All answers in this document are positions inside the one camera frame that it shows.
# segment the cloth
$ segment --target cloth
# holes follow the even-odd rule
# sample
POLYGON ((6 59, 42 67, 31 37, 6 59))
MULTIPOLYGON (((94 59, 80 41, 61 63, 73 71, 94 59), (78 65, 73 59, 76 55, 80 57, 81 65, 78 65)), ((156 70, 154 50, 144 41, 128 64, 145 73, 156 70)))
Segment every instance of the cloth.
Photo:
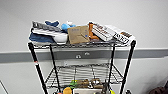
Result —
POLYGON ((35 34, 32 33, 30 34, 29 39, 31 41, 36 41, 36 42, 50 42, 50 43, 55 43, 53 40, 52 36, 47 36, 47 35, 40 35, 40 34, 35 34))

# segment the metal shelving unit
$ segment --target metal shelving unit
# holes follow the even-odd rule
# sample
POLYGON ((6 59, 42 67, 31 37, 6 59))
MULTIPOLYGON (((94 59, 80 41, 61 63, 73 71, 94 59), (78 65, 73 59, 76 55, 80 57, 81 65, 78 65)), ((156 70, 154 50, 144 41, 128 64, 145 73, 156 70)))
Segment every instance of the metal shelving unit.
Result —
POLYGON ((133 55, 134 47, 136 41, 132 41, 131 45, 125 45, 119 41, 112 40, 111 42, 89 42, 81 44, 50 44, 50 45, 34 45, 33 43, 28 43, 29 49, 31 51, 35 66, 42 84, 42 88, 45 94, 48 94, 47 89, 57 88, 58 92, 62 92, 63 88, 69 86, 71 80, 78 79, 94 79, 100 78, 102 83, 107 83, 107 86, 110 87, 110 84, 121 84, 120 94, 122 94, 124 85, 127 78, 127 73, 129 70, 129 65, 133 55), (121 75, 119 70, 113 64, 113 58, 116 47, 126 47, 131 46, 128 60, 124 72, 124 76, 121 75), (70 66, 56 66, 53 49, 57 48, 98 48, 98 47, 112 47, 111 50, 111 62, 102 63, 102 64, 86 64, 86 65, 70 65, 70 66), (53 69, 49 73, 47 79, 44 81, 43 75, 36 57, 35 49, 49 49, 51 52, 51 58, 53 63, 53 69))

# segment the shelf post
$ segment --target shelf post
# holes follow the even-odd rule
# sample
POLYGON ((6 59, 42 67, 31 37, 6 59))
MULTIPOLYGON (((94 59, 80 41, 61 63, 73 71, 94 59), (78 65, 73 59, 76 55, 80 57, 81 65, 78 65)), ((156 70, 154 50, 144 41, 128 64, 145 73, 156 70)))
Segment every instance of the shelf post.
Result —
POLYGON ((112 67, 113 67, 114 52, 115 52, 115 44, 113 44, 113 50, 112 50, 112 53, 111 53, 111 63, 110 63, 110 73, 109 73, 109 79, 108 79, 108 88, 110 88, 110 78, 111 78, 112 67))
POLYGON ((53 53, 53 51, 52 51, 52 46, 51 46, 51 44, 50 44, 50 52, 51 52, 51 57, 52 57, 53 65, 54 65, 55 75, 56 75, 56 78, 57 78, 58 90, 59 90, 59 93, 61 93, 61 87, 60 87, 59 79, 58 79, 58 72, 57 72, 57 69, 56 69, 54 53, 53 53))
POLYGON ((44 93, 48 94, 47 89, 46 89, 46 84, 44 83, 43 75, 41 73, 41 69, 40 69, 40 66, 38 64, 36 53, 34 51, 34 45, 32 43, 28 43, 28 46, 29 46, 29 49, 31 51, 31 54, 32 54, 32 57, 33 57, 33 60, 34 60, 35 66, 36 66, 36 70, 38 72, 38 75, 39 75, 39 78, 40 78, 40 81, 41 81, 41 84, 42 84, 42 88, 44 90, 44 93))
POLYGON ((129 69, 129 66, 130 66, 130 62, 131 62, 131 58, 132 58, 132 55, 133 55, 135 44, 136 44, 136 41, 133 40, 131 42, 131 49, 129 51, 129 56, 128 56, 127 65, 126 65, 125 73, 124 73, 124 78, 123 78, 121 89, 120 89, 120 94, 122 94, 123 89, 124 89, 124 85, 125 85, 125 82, 126 82, 126 78, 127 78, 127 74, 128 74, 128 69, 129 69))

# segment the wire shelf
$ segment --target wire shelf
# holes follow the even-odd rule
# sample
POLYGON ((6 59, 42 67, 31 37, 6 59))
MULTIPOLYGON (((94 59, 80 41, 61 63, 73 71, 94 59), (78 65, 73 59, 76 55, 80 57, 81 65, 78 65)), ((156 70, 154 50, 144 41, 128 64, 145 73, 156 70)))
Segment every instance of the wire shelf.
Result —
MULTIPOLYGON (((99 78, 102 83, 109 79, 109 63, 104 64, 88 64, 88 65, 71 65, 71 66, 57 66, 59 84, 61 88, 69 86, 71 81, 85 80, 91 81, 92 79, 99 78)), ((120 84, 123 76, 115 66, 112 67, 111 84, 120 84)), ((46 81, 47 89, 58 88, 56 74, 54 68, 51 70, 46 81)))
POLYGON ((49 49, 50 46, 53 48, 96 48, 96 47, 126 47, 129 46, 128 44, 121 43, 117 40, 111 40, 108 42, 99 41, 99 42, 86 42, 86 43, 79 43, 79 44, 56 44, 52 43, 50 45, 38 45, 34 44, 34 49, 49 49))

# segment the yellow item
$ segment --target yellow item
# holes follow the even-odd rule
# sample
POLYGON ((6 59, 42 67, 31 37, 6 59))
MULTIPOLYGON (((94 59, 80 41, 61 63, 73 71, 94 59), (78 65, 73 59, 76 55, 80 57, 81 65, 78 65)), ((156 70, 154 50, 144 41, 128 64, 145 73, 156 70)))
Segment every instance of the yellow item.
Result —
POLYGON ((72 94, 72 90, 70 87, 66 87, 63 91, 63 94, 72 94))
POLYGON ((113 90, 110 90, 111 94, 115 94, 115 92, 113 90))

